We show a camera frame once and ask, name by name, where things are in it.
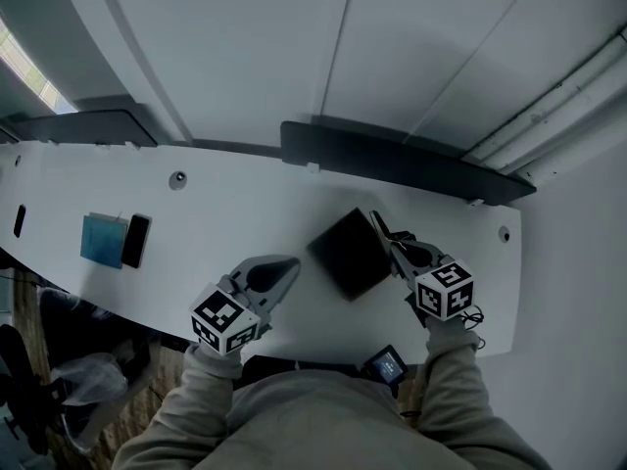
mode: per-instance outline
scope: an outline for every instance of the black phone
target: black phone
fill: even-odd
[[[124,248],[121,252],[121,262],[133,268],[139,268],[141,255],[146,244],[146,237],[148,236],[148,228],[150,228],[150,218],[143,215],[133,215],[126,232]]]

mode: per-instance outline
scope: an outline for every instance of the person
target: person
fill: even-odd
[[[114,468],[546,469],[493,414],[475,363],[479,338],[459,318],[427,318],[429,355],[417,431],[386,385],[295,370],[233,392],[239,353],[205,344],[185,354],[182,384]]]

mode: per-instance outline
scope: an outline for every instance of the gray sleeve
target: gray sleeve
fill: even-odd
[[[181,386],[172,390],[146,431],[124,444],[113,468],[192,468],[228,435],[233,380],[241,376],[239,352],[222,357],[207,345],[185,353]]]
[[[492,412],[475,362],[477,335],[455,318],[427,319],[431,333],[424,364],[425,390],[418,431],[451,449],[475,468],[550,468]]]

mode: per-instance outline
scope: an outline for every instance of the black slot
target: black slot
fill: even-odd
[[[26,215],[26,207],[20,206],[18,209],[18,216],[16,217],[16,225],[13,227],[13,234],[20,238],[22,233],[22,224],[24,223],[24,216]]]

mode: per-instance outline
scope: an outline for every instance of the black box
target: black box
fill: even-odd
[[[390,275],[390,261],[374,228],[354,209],[313,240],[308,251],[353,301]]]

